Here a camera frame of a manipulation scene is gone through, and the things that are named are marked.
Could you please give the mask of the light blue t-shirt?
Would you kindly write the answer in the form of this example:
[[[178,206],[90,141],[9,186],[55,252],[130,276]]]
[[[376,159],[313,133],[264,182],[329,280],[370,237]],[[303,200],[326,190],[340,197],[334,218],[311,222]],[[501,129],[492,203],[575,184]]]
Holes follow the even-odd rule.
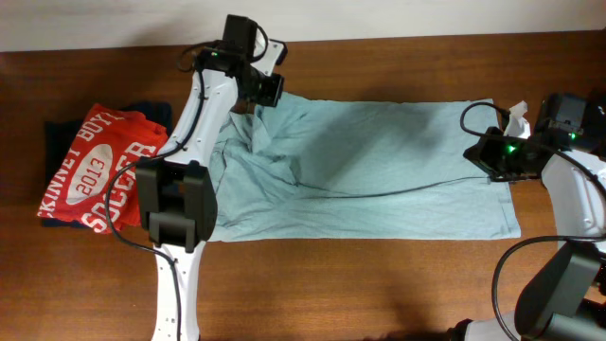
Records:
[[[465,159],[487,103],[311,100],[231,114],[210,175],[216,242],[501,240],[521,227],[507,184]]]

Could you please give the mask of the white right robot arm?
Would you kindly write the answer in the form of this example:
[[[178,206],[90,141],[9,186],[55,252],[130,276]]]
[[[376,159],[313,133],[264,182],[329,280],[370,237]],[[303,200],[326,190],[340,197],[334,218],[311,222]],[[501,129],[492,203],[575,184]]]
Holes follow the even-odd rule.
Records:
[[[605,138],[582,129],[544,128],[514,134],[488,128],[466,158],[492,180],[539,179],[556,222],[554,236],[518,242],[497,262],[491,281],[491,320],[464,320],[453,340],[602,340],[605,306],[587,298],[605,289]],[[500,310],[498,286],[506,261],[526,246],[555,242],[559,249],[518,297]]]

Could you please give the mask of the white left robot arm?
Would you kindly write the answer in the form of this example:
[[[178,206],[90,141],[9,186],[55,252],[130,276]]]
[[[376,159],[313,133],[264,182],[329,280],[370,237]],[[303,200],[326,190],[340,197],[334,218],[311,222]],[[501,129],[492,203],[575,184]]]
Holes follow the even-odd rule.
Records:
[[[226,48],[196,59],[187,103],[154,161],[135,171],[140,219],[157,269],[153,341],[197,340],[200,262],[218,215],[209,163],[221,127],[239,99],[275,106],[284,79],[274,68],[288,53],[271,41],[259,56]]]

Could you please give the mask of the black crumpled clothes pile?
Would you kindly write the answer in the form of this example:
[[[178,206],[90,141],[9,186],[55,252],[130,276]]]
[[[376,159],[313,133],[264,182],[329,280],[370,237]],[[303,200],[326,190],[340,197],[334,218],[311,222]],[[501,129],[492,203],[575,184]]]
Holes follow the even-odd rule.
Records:
[[[586,128],[591,136],[605,138],[605,93],[592,92],[588,100]]]

